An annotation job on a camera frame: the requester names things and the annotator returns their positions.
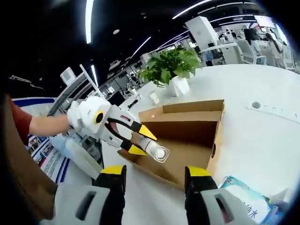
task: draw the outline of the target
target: green leaves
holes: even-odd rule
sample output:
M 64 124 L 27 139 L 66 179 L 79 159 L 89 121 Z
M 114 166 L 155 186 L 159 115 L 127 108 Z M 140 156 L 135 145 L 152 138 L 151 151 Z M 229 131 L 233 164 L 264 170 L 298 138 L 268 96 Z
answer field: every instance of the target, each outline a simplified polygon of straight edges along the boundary
M 161 70 L 161 79 L 162 79 L 163 83 L 169 84 L 170 79 L 171 79 L 170 71 L 168 71 L 166 69 L 162 69 Z
M 190 72 L 195 75 L 196 68 L 200 67 L 197 53 L 180 47 L 152 56 L 139 77 L 145 82 L 153 81 L 157 86 L 164 87 L 163 84 L 169 84 L 173 77 L 190 78 Z

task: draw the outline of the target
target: potted plant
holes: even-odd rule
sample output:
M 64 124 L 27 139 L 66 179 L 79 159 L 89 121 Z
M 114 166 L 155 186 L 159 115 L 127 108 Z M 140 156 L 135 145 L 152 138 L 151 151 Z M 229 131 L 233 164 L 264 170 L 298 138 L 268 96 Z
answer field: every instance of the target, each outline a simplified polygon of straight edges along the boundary
M 197 53 L 180 47 L 152 56 L 139 77 L 145 82 L 153 81 L 158 87 L 167 86 L 173 96 L 179 96 L 189 91 L 187 78 L 200 67 Z

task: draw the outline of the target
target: cable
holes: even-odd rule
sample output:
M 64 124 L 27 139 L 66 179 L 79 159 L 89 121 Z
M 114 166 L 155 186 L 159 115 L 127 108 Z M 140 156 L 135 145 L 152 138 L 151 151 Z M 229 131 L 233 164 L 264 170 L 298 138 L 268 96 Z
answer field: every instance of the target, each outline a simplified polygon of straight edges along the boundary
M 128 105 L 128 110 L 131 109 L 131 108 L 139 101 L 139 100 L 137 99 L 137 97 L 140 97 L 140 95 L 138 94 L 138 95 L 135 97 L 134 101 L 133 101 L 131 104 Z

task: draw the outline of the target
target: white cup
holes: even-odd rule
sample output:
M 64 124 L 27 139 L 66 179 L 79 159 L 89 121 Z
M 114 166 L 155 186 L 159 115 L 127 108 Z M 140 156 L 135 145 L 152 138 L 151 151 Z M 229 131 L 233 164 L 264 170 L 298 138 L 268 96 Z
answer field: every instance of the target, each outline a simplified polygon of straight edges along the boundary
M 159 98 L 158 98 L 157 94 L 155 93 L 155 91 L 151 92 L 149 97 L 155 105 L 159 104 Z
M 136 89 L 131 89 L 131 93 L 137 95 Z

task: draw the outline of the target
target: white flower pot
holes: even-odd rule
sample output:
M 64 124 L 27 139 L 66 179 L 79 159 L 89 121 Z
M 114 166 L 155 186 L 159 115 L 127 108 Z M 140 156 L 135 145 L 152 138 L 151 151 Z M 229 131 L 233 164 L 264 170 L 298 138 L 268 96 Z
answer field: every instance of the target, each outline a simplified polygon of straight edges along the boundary
M 188 81 L 186 78 L 182 78 L 179 76 L 173 77 L 172 80 L 170 80 L 167 89 L 174 97 L 184 95 L 189 91 Z

